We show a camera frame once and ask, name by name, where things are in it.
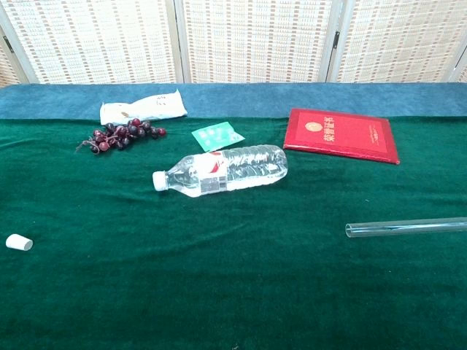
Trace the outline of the clear plastic water bottle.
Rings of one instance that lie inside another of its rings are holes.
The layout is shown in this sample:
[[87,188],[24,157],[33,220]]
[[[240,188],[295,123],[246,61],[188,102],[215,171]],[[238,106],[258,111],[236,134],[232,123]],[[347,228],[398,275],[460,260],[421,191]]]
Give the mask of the clear plastic water bottle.
[[273,184],[288,172],[285,152],[262,144],[182,158],[168,171],[153,173],[156,191],[176,190],[191,198]]

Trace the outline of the white rubber stopper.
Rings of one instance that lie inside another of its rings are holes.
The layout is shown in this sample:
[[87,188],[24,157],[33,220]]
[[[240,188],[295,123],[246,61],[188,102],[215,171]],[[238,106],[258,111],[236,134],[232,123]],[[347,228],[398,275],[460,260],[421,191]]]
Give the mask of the white rubber stopper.
[[12,234],[7,237],[5,244],[6,247],[9,249],[27,252],[32,248],[34,242],[31,239],[26,238],[24,236]]

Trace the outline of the dark red grape bunch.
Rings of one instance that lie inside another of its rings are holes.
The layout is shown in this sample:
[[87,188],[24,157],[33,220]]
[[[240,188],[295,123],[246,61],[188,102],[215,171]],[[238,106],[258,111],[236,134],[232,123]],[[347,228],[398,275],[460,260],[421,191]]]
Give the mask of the dark red grape bunch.
[[157,140],[166,135],[165,128],[155,127],[150,121],[141,121],[138,118],[131,119],[122,125],[108,122],[95,129],[90,137],[76,147],[76,151],[83,147],[87,147],[94,155],[112,149],[121,151],[129,148],[135,140],[147,137]]

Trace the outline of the green foil sachet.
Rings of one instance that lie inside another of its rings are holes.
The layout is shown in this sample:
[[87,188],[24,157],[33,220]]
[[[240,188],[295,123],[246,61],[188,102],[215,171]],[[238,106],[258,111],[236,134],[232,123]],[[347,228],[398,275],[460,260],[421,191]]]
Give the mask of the green foil sachet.
[[205,152],[213,152],[244,140],[229,122],[221,122],[192,132]]

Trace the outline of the red certificate book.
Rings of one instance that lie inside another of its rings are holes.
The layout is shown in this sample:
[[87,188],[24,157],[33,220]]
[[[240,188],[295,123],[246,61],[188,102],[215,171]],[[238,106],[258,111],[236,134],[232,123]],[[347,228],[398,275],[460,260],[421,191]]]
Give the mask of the red certificate book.
[[385,118],[312,109],[292,109],[285,149],[400,163],[390,122]]

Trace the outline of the clear glass tube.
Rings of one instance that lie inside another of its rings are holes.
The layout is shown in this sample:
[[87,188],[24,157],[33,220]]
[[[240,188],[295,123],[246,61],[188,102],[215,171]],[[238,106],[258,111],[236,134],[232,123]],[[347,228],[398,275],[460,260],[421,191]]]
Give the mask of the clear glass tube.
[[467,231],[467,217],[362,222],[345,225],[345,233],[349,238],[465,231]]

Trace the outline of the white snack bag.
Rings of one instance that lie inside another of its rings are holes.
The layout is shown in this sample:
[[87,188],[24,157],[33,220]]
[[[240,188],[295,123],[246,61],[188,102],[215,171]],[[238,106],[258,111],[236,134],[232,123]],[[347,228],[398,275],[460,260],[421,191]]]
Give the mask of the white snack bag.
[[178,90],[173,93],[148,96],[133,103],[102,104],[99,116],[101,125],[125,125],[136,118],[140,121],[166,120],[183,117],[187,110]]

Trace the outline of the green velvet cloth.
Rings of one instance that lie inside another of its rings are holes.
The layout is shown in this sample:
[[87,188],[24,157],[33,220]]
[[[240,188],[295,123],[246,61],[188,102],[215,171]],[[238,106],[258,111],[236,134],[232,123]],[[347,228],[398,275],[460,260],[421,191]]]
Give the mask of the green velvet cloth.
[[189,198],[152,174],[209,120],[100,155],[93,121],[0,120],[0,350],[467,350],[467,233],[345,235],[467,217],[467,117],[390,124],[397,166],[288,152],[275,184]]

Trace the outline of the woven folding screen panel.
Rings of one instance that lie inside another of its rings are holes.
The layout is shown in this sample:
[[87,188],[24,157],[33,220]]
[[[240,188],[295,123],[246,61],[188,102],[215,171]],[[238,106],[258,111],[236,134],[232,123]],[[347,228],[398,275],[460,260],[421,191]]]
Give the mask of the woven folding screen panel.
[[0,88],[20,83],[12,63],[12,53],[8,50],[3,35],[5,33],[0,26]]
[[333,0],[326,82],[459,82],[467,0]]
[[171,0],[185,83],[326,82],[343,0]]
[[171,0],[0,0],[19,84],[182,82]]

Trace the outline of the blue table cover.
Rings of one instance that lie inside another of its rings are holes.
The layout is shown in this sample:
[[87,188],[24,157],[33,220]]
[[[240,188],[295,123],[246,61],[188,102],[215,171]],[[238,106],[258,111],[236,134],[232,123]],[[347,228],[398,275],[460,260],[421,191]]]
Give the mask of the blue table cover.
[[287,117],[293,108],[375,117],[467,117],[467,83],[201,83],[0,88],[0,120],[98,120],[103,103],[178,90],[194,118]]

